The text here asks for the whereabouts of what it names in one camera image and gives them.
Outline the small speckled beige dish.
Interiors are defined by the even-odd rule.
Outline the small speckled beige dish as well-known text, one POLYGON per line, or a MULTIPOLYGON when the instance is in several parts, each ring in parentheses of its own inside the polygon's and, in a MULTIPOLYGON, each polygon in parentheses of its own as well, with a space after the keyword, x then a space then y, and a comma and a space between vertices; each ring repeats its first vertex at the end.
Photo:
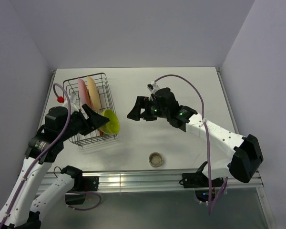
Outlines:
POLYGON ((158 153, 158 152, 153 152, 149 155, 149 164, 152 166, 152 167, 160 167, 162 166, 163 164, 163 156, 158 153))

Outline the lime green bowl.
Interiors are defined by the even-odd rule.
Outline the lime green bowl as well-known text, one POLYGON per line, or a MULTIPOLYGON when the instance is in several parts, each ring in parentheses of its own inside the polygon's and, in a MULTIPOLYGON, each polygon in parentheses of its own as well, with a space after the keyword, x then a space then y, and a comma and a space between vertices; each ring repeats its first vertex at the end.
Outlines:
POLYGON ((110 109, 102 111, 102 116, 109 119, 109 122, 103 125, 100 130, 108 135, 118 134, 120 131, 120 122, 116 113, 110 109))

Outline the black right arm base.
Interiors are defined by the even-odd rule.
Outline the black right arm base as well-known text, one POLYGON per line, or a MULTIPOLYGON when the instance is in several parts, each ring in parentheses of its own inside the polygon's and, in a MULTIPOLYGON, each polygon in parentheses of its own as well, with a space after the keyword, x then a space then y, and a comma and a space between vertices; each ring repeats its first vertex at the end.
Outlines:
POLYGON ((209 187, 209 179, 202 173, 182 173, 179 184, 184 188, 207 188, 209 187))

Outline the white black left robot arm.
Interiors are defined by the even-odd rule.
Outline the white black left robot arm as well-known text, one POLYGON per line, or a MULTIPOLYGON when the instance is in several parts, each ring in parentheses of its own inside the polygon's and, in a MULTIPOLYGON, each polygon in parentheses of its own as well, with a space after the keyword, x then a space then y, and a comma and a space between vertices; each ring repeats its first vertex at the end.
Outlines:
POLYGON ((88 105, 81 109, 70 106, 51 108, 45 123, 28 144, 21 173, 0 210, 0 229, 38 229, 46 210, 68 191, 83 191, 83 171, 66 166, 53 184, 39 197, 38 188, 44 176, 64 148, 64 141, 87 135, 106 125, 109 118, 93 111, 88 105))

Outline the yellow plastic plate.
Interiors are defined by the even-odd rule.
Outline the yellow plastic plate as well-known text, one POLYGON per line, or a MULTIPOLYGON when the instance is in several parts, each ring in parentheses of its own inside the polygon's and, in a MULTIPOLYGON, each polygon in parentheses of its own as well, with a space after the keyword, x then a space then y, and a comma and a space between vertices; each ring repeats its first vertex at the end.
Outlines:
POLYGON ((100 101, 100 96, 99 96, 99 91, 96 86, 95 81, 87 76, 87 85, 88 85, 88 90, 89 90, 89 95, 92 103, 92 109, 96 112, 99 112, 101 109, 101 101, 100 101))

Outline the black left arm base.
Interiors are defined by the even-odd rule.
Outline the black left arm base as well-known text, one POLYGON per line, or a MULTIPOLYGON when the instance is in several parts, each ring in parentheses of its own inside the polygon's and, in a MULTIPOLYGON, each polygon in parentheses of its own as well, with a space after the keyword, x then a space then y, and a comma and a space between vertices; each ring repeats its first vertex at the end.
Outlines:
POLYGON ((81 178, 75 178, 73 187, 68 192, 89 192, 97 191, 99 185, 98 176, 83 176, 81 178))

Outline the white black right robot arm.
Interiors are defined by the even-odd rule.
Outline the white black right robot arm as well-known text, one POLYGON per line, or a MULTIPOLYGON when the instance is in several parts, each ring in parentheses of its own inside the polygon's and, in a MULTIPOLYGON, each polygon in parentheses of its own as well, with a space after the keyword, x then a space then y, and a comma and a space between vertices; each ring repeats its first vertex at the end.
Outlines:
POLYGON ((171 126, 196 135, 225 153, 226 159, 200 167, 197 182, 202 186, 209 185, 213 178, 228 176, 248 183, 264 160, 254 135, 242 136, 206 120, 196 110, 180 105, 170 88, 159 89, 150 97, 138 96, 127 118, 134 121, 164 118, 171 126))

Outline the pink plastic plate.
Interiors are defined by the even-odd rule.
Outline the pink plastic plate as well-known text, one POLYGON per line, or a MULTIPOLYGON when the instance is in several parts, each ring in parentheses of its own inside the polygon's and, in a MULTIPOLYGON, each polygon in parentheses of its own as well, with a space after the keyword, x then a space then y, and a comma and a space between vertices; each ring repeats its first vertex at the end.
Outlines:
POLYGON ((81 104, 82 105, 86 104, 91 108, 89 93, 88 93, 86 84, 83 81, 83 79, 78 79, 78 89, 79 89, 79 97, 80 97, 81 104))

